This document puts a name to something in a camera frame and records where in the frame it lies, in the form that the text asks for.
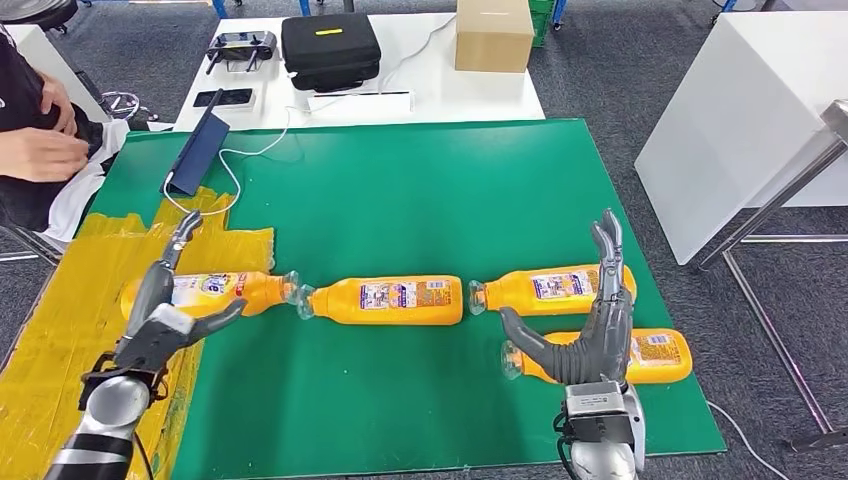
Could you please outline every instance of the robotic hand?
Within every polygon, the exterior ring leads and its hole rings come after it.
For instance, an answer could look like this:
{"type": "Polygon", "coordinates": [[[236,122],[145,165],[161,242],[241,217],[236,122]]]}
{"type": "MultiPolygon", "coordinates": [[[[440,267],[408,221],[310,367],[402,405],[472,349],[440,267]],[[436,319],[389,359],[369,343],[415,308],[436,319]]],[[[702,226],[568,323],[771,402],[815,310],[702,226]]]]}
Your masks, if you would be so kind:
{"type": "Polygon", "coordinates": [[[115,351],[101,355],[92,371],[83,375],[79,409],[84,414],[53,459],[46,479],[126,478],[135,428],[144,411],[167,396],[167,388],[164,395],[159,388],[168,373],[168,360],[177,350],[221,330],[241,315],[246,303],[243,299],[196,321],[170,303],[174,268],[201,223],[198,211],[180,222],[162,258],[147,270],[115,351]],[[114,366],[103,369],[107,361],[114,366]]]}
{"type": "Polygon", "coordinates": [[[580,480],[637,479],[645,464],[645,420],[636,389],[625,380],[633,301],[621,283],[621,225],[609,209],[591,227],[600,251],[598,296],[579,338],[554,345],[509,307],[500,309],[507,348],[518,348],[565,385],[554,419],[568,474],[580,480]],[[570,461],[565,449],[570,448],[570,461]]]}

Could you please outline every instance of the green mat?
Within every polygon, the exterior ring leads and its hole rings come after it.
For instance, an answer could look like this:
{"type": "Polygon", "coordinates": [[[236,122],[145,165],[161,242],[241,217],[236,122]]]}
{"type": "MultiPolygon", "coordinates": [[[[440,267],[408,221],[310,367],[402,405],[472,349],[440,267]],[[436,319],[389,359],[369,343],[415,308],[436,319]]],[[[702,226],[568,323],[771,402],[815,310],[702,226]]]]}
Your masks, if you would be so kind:
{"type": "MultiPolygon", "coordinates": [[[[276,135],[234,133],[226,146],[258,150],[276,135]]],[[[186,138],[131,137],[93,210],[149,222],[186,138]]],[[[594,262],[589,225],[612,207],[639,287],[635,326],[672,326],[581,120],[292,130],[265,157],[231,165],[244,192],[230,228],[274,227],[274,272],[296,269],[314,286],[594,262]]],[[[233,191],[220,165],[205,183],[233,191]]],[[[543,334],[584,321],[527,320],[543,334]]],[[[562,388],[506,380],[504,339],[493,312],[451,327],[303,321],[288,305],[242,319],[206,342],[173,478],[558,462],[562,388]]],[[[725,449],[694,375],[638,391],[649,454],[725,449]]]]}

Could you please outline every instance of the black carrying case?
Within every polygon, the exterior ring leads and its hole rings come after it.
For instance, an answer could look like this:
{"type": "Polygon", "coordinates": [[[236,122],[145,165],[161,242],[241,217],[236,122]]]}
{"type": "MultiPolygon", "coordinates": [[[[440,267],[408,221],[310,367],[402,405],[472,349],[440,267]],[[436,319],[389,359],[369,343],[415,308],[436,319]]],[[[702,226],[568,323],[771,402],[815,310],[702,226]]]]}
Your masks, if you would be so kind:
{"type": "Polygon", "coordinates": [[[298,90],[356,88],[380,73],[380,45],[361,13],[283,20],[281,48],[298,90]]]}

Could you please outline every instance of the bottle label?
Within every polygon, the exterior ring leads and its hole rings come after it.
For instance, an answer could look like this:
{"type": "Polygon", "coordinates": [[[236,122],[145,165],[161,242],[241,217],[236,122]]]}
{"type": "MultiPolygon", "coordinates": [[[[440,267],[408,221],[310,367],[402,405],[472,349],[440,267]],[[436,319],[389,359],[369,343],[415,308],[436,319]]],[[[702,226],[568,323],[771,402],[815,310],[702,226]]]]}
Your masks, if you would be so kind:
{"type": "Polygon", "coordinates": [[[598,288],[598,273],[591,270],[536,275],[532,280],[536,298],[539,300],[594,295],[598,288]]]}
{"type": "Polygon", "coordinates": [[[671,335],[660,333],[633,337],[631,349],[636,362],[643,367],[680,365],[680,349],[671,335]]]}
{"type": "Polygon", "coordinates": [[[369,282],[359,289],[359,307],[363,310],[439,307],[450,302],[450,282],[447,280],[369,282]]]}
{"type": "Polygon", "coordinates": [[[236,296],[244,293],[245,273],[212,273],[207,275],[179,275],[174,277],[174,295],[171,303],[176,307],[193,305],[197,296],[217,297],[233,290],[236,296]]]}

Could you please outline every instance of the cardboard box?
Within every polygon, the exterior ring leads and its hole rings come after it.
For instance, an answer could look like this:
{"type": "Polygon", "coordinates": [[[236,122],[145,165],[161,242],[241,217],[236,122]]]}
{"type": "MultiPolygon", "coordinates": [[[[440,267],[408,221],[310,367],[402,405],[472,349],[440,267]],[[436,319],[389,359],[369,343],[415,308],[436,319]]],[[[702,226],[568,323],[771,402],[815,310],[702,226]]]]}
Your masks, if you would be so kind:
{"type": "Polygon", "coordinates": [[[456,69],[524,72],[533,35],[527,0],[458,0],[456,69]]]}

